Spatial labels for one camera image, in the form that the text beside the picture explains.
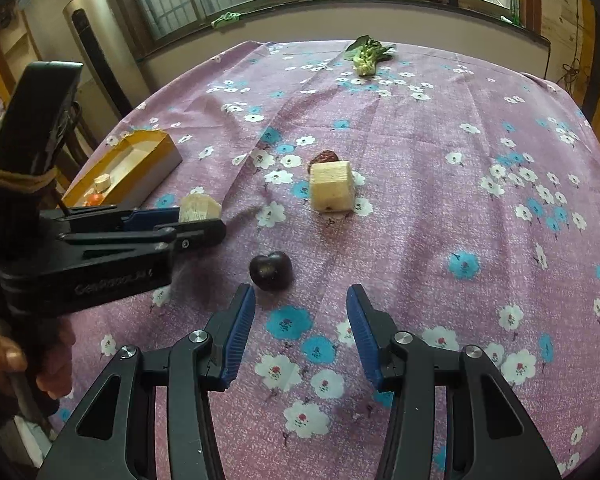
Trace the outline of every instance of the screw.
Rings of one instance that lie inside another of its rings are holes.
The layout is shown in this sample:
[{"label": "screw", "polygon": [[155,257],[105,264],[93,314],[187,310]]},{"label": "screw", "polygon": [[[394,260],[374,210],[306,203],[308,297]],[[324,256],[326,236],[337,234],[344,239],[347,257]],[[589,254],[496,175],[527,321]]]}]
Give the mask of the screw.
[{"label": "screw", "polygon": [[464,351],[469,357],[473,359],[477,359],[482,355],[482,350],[480,350],[480,348],[478,348],[476,345],[469,345],[467,348],[464,349]]},{"label": "screw", "polygon": [[136,355],[138,348],[135,345],[125,345],[120,349],[120,358],[121,359],[129,359]]},{"label": "screw", "polygon": [[206,341],[206,338],[209,337],[204,330],[194,330],[189,334],[189,341],[192,343],[202,343]]},{"label": "screw", "polygon": [[401,345],[408,345],[413,341],[413,336],[409,332],[398,332],[394,335],[395,342]]}]

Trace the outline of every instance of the wooden block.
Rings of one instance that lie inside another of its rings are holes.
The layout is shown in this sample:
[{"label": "wooden block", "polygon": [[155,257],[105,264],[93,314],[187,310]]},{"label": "wooden block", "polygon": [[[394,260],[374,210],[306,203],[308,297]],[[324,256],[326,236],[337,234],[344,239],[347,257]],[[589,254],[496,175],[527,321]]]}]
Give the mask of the wooden block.
[{"label": "wooden block", "polygon": [[209,195],[192,193],[180,200],[178,222],[220,218],[222,207]]},{"label": "wooden block", "polygon": [[311,207],[316,211],[351,211],[356,193],[349,161],[312,164],[309,194]]}]

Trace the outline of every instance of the wall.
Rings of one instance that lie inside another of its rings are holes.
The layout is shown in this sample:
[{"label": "wall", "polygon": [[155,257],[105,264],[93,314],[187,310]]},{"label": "wall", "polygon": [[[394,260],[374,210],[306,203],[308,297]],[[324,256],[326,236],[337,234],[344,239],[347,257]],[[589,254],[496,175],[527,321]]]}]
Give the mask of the wall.
[{"label": "wall", "polygon": [[544,76],[546,47],[507,29],[427,7],[324,2],[257,14],[241,25],[200,34],[146,60],[142,69],[155,89],[242,41],[347,40],[369,34],[381,41],[432,46]]}]

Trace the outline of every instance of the purple tablecloth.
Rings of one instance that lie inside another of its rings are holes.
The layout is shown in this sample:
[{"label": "purple tablecloth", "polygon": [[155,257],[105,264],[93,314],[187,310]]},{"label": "purple tablecloth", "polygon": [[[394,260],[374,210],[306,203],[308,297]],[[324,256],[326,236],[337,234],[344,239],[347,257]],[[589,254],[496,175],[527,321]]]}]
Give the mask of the purple tablecloth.
[{"label": "purple tablecloth", "polygon": [[[348,43],[241,44],[114,129],[109,143],[169,132],[183,162],[147,206],[203,191],[222,204],[228,235],[179,263],[170,287],[74,316],[75,391],[59,418],[116,348],[160,348],[202,328],[249,281],[253,256],[284,250],[293,287],[257,292],[238,378],[211,395],[228,479],[374,478],[391,398],[364,378],[346,317],[352,283],[431,345],[485,348],[568,472],[600,443],[596,137],[543,80],[405,44],[362,80],[343,60]],[[306,166],[325,149],[356,171],[352,214],[309,207]],[[157,427],[168,478],[163,392]]]}]

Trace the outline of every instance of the hand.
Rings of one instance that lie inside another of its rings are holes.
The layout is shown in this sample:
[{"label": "hand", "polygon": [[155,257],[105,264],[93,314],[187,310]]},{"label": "hand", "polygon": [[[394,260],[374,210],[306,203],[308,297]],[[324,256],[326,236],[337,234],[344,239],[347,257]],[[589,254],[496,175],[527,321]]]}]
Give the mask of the hand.
[{"label": "hand", "polygon": [[[36,375],[38,388],[52,399],[59,399],[71,392],[71,347],[74,344],[75,334],[71,323],[63,319],[59,324],[58,343],[46,352],[42,371]],[[22,348],[0,335],[0,391],[12,396],[13,390],[7,373],[23,372],[26,369],[27,357]]]}]

